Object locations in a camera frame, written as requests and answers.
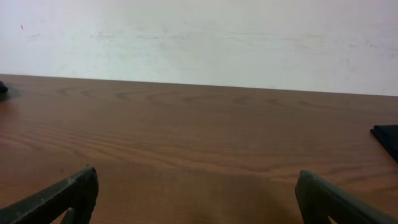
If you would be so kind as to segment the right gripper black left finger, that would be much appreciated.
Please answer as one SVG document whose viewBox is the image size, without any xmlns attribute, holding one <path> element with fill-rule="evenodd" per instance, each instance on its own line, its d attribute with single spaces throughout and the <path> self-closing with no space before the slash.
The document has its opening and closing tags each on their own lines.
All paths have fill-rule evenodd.
<svg viewBox="0 0 398 224">
<path fill-rule="evenodd" d="M 95 168 L 73 174 L 46 189 L 1 209 L 1 223 L 89 223 L 99 192 Z"/>
</svg>

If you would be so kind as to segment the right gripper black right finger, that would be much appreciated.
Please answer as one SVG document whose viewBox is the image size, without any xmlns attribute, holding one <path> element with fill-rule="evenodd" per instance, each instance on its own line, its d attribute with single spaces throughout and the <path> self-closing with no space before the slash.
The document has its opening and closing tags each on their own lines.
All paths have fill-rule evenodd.
<svg viewBox="0 0 398 224">
<path fill-rule="evenodd" d="M 376 210 L 308 170 L 300 172 L 295 196 L 305 224 L 390 224 L 397 219 Z"/>
</svg>

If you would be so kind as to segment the black leggings red grey waistband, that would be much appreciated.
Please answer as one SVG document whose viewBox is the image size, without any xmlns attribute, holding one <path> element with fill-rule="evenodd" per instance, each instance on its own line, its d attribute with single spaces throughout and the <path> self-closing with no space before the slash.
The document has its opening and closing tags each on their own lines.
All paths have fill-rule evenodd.
<svg viewBox="0 0 398 224">
<path fill-rule="evenodd" d="M 381 146 L 398 162 L 398 126 L 397 125 L 375 125 L 370 129 L 371 134 L 379 141 Z"/>
</svg>

